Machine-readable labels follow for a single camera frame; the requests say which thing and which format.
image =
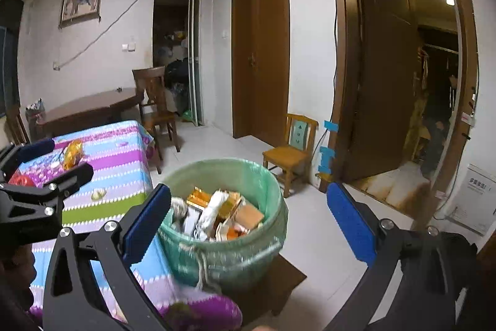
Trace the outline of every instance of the door frame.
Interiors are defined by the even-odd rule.
[[[239,22],[236,18],[235,11],[237,7],[239,7],[240,2],[237,0],[231,0],[231,97],[232,97],[232,136],[234,138],[240,138],[242,136],[250,135],[250,131],[246,126],[246,121],[243,119],[244,112],[244,101],[243,98],[246,95],[243,95],[242,92],[237,92],[235,89],[239,89],[242,86],[241,78],[240,78],[240,69],[239,66],[242,63],[246,63],[246,61],[240,60],[238,57],[238,30],[239,30]],[[284,56],[286,58],[287,66],[288,66],[288,75],[287,75],[287,86],[284,88],[284,101],[286,105],[286,111],[284,114],[287,114],[287,105],[289,99],[289,65],[290,65],[290,10],[289,10],[289,0],[284,0],[284,19],[286,21],[286,32],[285,32],[285,41],[284,41]]]
[[[198,74],[199,74],[199,84],[200,88],[197,89],[195,87],[195,91],[199,90],[200,93],[200,109],[202,113],[202,120],[201,122],[198,122],[198,125],[205,125],[205,116],[204,116],[204,109],[203,109],[203,75],[202,75],[202,0],[198,0]]]
[[[445,158],[432,184],[431,193],[421,214],[415,218],[414,229],[422,229],[435,213],[439,199],[436,191],[446,192],[455,175],[470,126],[462,122],[462,114],[472,114],[472,96],[477,89],[477,36],[472,0],[456,0],[459,18],[458,49],[460,51],[461,77],[458,78],[459,103],[456,120]],[[351,143],[354,111],[357,102],[361,56],[359,0],[336,0],[337,41],[336,91],[331,121],[339,124],[339,131],[331,132],[328,147],[335,150],[332,160],[332,181],[341,178],[345,158]],[[325,192],[329,182],[321,180],[319,189]]]

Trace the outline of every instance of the door handle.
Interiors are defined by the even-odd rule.
[[[253,52],[251,53],[251,55],[248,57],[248,62],[250,63],[250,66],[252,68],[255,67],[255,56],[253,54]]]

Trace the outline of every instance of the chair backrest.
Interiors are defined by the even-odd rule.
[[[8,109],[6,116],[8,130],[11,133],[14,143],[16,145],[20,145],[21,143],[28,144],[29,137],[26,129],[24,128],[24,124],[22,123],[20,106],[13,105],[10,109]]]
[[[140,106],[155,105],[159,113],[167,111],[167,101],[165,99],[165,67],[147,69],[133,69],[136,88],[146,91],[148,101]]]
[[[288,114],[286,121],[285,142],[308,155],[312,154],[318,122],[304,115]]]

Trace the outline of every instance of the white box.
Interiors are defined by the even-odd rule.
[[[496,220],[496,177],[469,165],[453,209],[451,218],[484,235]]]

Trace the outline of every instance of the green plastic bag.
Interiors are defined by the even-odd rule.
[[[288,208],[272,173],[241,159],[192,163],[163,181],[172,196],[188,197],[198,187],[206,192],[240,192],[264,215],[263,226],[226,242],[200,242],[171,228],[172,211],[158,235],[174,276],[191,286],[218,290],[246,289],[267,271],[286,240]]]

